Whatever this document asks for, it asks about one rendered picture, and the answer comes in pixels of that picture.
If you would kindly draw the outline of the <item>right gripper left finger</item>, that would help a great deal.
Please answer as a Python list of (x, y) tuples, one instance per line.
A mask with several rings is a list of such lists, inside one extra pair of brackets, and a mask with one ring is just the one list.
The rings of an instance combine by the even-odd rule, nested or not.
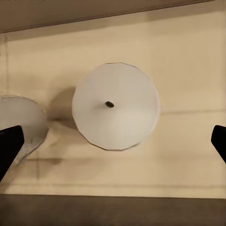
[[(0, 130), (0, 182), (24, 144), (24, 134), (20, 125)], [(7, 171), (8, 170), (8, 171)]]

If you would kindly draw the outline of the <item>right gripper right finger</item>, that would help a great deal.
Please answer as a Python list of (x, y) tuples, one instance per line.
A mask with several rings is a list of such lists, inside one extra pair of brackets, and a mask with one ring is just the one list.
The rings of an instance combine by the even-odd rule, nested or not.
[(211, 143), (226, 163), (226, 127), (216, 125), (211, 136)]

